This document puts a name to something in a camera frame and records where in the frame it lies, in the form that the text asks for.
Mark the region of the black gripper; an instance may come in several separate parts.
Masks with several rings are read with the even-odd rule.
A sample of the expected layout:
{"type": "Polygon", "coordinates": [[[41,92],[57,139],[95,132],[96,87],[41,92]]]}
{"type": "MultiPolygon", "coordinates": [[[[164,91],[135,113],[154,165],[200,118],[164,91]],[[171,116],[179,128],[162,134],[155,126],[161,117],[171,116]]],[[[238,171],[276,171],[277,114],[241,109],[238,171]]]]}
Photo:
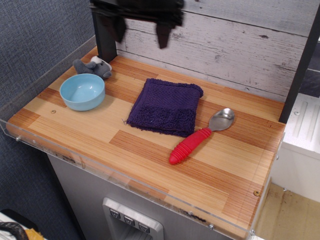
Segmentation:
{"type": "Polygon", "coordinates": [[[118,43],[126,32],[124,19],[154,22],[160,49],[168,45],[171,30],[183,22],[183,0],[93,0],[90,8],[101,14],[102,25],[118,43]]]}

